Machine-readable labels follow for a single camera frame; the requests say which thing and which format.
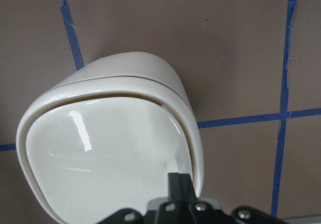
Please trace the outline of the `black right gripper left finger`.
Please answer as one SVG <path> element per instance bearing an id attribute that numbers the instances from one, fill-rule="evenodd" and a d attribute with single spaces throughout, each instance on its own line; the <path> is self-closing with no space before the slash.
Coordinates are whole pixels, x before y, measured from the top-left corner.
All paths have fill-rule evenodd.
<path id="1" fill-rule="evenodd" d="M 179 173 L 168 174 L 168 200 L 181 202 L 181 183 Z"/>

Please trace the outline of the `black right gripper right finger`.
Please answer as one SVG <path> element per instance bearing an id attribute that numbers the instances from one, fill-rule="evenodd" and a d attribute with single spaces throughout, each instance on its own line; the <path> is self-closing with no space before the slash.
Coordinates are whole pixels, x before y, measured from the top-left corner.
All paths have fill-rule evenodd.
<path id="1" fill-rule="evenodd" d="M 182 202 L 191 203 L 197 199 L 193 182 L 189 174 L 179 174 Z"/>

